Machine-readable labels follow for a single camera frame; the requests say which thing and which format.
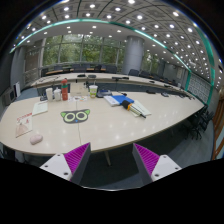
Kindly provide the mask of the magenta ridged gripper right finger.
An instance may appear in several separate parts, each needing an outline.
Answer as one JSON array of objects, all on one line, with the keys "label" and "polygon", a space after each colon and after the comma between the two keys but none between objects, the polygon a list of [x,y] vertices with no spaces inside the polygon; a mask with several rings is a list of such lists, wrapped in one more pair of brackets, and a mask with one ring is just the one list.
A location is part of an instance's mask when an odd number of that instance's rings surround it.
[{"label": "magenta ridged gripper right finger", "polygon": [[133,144],[132,153],[144,185],[181,170],[168,155],[158,155],[139,144]]}]

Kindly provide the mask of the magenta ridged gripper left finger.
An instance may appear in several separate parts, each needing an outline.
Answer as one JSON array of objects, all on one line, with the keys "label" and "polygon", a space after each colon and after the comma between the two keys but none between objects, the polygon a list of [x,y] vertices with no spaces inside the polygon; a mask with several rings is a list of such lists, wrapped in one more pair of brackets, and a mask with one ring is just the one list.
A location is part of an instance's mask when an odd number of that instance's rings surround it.
[{"label": "magenta ridged gripper left finger", "polygon": [[41,169],[79,185],[90,154],[91,145],[86,143],[68,153],[55,154]]}]

